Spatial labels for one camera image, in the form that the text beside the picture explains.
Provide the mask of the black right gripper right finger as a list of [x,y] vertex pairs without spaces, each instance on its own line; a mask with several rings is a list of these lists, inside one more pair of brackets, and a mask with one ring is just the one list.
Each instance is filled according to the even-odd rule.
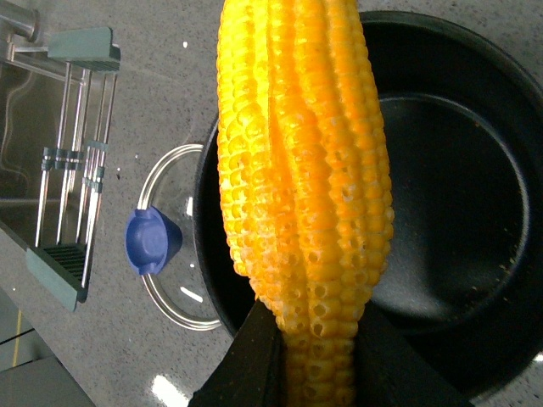
[[355,338],[357,406],[470,406],[411,347],[375,304],[367,304]]

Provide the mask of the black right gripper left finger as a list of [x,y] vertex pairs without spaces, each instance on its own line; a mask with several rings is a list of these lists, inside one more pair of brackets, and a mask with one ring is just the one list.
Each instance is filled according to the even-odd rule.
[[255,302],[221,363],[190,406],[281,406],[283,339],[271,311]]

